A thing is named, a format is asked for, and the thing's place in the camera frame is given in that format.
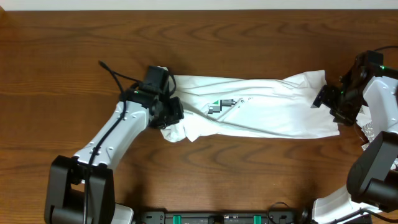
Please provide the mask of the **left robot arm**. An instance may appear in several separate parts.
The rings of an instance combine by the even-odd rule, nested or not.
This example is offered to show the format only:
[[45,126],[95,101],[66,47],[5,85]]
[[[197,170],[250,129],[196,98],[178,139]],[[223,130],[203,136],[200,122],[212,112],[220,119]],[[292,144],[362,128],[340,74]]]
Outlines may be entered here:
[[98,134],[72,157],[50,166],[46,223],[132,223],[132,208],[117,204],[114,171],[146,128],[164,129],[183,119],[177,84],[165,67],[150,66],[142,81],[121,89],[119,102]]

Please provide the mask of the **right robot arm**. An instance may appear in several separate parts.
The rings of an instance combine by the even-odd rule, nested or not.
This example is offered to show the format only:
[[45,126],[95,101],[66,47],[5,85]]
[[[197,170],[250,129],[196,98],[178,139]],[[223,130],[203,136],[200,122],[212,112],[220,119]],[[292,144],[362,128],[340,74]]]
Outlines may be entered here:
[[356,56],[340,79],[341,86],[324,85],[313,101],[329,108],[334,122],[352,126],[367,106],[376,137],[349,170],[346,185],[314,201],[302,213],[303,223],[388,223],[383,213],[397,210],[397,70],[383,64],[381,49]]

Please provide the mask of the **white printed t-shirt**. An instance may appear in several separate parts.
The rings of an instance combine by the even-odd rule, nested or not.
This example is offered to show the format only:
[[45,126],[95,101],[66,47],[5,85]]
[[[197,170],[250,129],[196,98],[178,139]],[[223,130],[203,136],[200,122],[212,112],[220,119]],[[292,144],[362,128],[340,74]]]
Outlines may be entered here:
[[326,83],[323,70],[283,80],[177,75],[174,82],[184,117],[161,131],[170,142],[214,134],[318,139],[340,133],[326,106],[312,108]]

